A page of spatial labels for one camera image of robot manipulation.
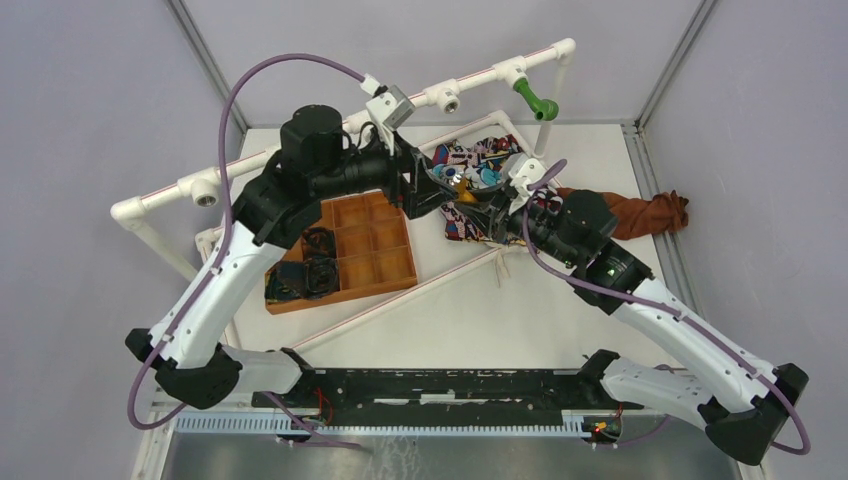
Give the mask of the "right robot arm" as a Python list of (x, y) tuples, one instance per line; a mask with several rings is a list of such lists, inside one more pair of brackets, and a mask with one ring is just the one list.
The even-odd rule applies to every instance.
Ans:
[(615, 399), (648, 407), (700, 428), (747, 465), (779, 447), (787, 423), (801, 440), (794, 453), (810, 452), (796, 408), (808, 375), (745, 351), (679, 300), (613, 240), (617, 219), (601, 195), (576, 190), (553, 206), (538, 190), (520, 194), (502, 185), (464, 194), (455, 206), (495, 240), (522, 239), (542, 269), (561, 261), (559, 277), (586, 304), (641, 332), (686, 370), (679, 376), (601, 350), (577, 382), (585, 405), (602, 408)]

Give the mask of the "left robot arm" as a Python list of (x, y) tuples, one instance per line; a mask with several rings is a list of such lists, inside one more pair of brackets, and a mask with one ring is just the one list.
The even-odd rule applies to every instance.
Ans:
[(256, 282), (321, 219), (323, 201), (381, 190), (416, 219), (458, 197), (396, 132), (357, 147), (332, 107), (300, 108), (279, 134), (280, 149), (236, 198), (214, 256), (162, 321), (125, 340), (168, 395), (196, 409), (218, 404), (246, 380), (253, 354), (219, 339)]

